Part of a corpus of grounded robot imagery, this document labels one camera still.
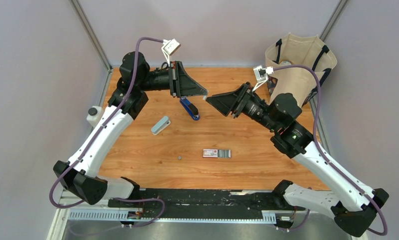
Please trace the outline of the dark blue stapler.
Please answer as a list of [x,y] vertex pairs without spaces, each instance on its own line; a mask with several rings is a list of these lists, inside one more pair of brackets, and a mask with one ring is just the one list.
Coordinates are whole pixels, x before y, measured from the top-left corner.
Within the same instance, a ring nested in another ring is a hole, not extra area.
[[194,121],[198,121],[200,119],[198,108],[193,103],[191,103],[186,97],[181,97],[179,99],[179,102]]

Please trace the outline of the light blue stapler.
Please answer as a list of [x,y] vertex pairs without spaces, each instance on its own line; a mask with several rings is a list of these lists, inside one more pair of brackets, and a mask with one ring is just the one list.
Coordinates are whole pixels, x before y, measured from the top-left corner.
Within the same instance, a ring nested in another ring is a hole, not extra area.
[[171,120],[168,116],[163,116],[152,128],[151,133],[153,135],[158,135],[165,128],[167,128],[171,124]]

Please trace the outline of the red white staple box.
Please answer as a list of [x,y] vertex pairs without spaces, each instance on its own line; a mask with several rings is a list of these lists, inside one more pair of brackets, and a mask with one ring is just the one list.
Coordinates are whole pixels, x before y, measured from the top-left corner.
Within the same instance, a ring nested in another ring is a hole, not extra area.
[[231,158],[232,151],[230,149],[203,149],[203,158]]

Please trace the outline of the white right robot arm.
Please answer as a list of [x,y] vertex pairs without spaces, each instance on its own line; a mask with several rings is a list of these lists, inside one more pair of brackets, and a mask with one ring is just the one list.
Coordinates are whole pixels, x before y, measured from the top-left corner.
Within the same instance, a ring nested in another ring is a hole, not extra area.
[[316,191],[282,180],[275,188],[273,204],[284,210],[302,207],[335,221],[347,234],[361,237],[370,229],[389,199],[382,188],[372,188],[339,165],[305,127],[297,122],[302,113],[291,93],[278,94],[267,104],[249,82],[237,90],[212,95],[206,101],[224,116],[244,114],[273,133],[274,147],[314,173],[329,191]]

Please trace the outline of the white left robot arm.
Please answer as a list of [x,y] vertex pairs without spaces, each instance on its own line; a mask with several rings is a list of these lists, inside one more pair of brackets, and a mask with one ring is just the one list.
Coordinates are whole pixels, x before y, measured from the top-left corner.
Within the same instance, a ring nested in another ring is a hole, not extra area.
[[148,102],[148,91],[168,90],[174,98],[206,96],[208,91],[187,74],[181,61],[151,70],[144,55],[132,51],[122,58],[119,72],[116,89],[94,130],[67,161],[57,161],[53,171],[65,190],[90,205],[119,198],[132,208],[141,199],[134,181],[98,175],[108,152]]

